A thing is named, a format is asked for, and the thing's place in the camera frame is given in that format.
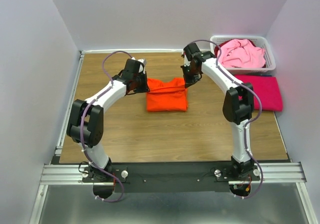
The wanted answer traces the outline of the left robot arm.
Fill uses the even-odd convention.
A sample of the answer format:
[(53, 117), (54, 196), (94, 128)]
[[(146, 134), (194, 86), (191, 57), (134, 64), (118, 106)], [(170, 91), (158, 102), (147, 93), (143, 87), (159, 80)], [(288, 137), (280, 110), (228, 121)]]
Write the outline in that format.
[(104, 114), (130, 92), (149, 92), (146, 63), (145, 59), (128, 59), (124, 69), (112, 77), (102, 90), (86, 100), (77, 99), (72, 104), (66, 134), (79, 143), (88, 164), (94, 169), (93, 175), (101, 182), (114, 178), (111, 159), (101, 143)]

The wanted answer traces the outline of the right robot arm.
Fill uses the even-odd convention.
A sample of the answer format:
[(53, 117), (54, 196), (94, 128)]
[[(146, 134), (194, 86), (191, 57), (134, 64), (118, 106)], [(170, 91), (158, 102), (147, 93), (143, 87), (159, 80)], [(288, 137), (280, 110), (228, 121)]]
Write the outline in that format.
[(254, 91), (250, 83), (235, 78), (210, 51), (202, 52), (196, 43), (183, 49), (181, 66), (185, 88), (196, 84), (202, 75), (208, 76), (224, 93), (222, 113), (230, 123), (233, 137), (233, 153), (230, 175), (241, 180), (255, 168), (250, 147), (250, 122), (254, 110)]

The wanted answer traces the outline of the orange t-shirt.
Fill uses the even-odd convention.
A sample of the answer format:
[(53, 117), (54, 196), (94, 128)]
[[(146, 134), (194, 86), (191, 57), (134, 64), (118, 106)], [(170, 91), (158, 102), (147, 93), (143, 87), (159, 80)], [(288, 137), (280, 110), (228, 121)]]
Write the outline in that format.
[(149, 92), (146, 94), (147, 112), (179, 111), (188, 109), (187, 93), (183, 78), (173, 78), (169, 82), (148, 78)]

